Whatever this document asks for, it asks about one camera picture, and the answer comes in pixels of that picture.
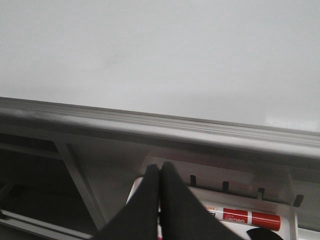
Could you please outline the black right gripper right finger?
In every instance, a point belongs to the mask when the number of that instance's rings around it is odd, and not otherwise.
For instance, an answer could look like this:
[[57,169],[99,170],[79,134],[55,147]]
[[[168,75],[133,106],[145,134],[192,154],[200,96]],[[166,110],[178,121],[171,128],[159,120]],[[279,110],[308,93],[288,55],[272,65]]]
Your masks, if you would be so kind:
[[160,170],[160,225],[164,240],[239,240],[212,216],[185,185],[175,166]]

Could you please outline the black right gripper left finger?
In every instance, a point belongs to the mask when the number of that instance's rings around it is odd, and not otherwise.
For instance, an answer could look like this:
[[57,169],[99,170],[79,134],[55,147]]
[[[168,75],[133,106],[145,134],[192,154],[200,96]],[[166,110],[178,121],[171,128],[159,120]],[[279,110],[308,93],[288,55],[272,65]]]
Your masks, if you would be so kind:
[[96,234],[97,240],[156,240],[158,238],[160,170],[147,167],[135,193],[120,212]]

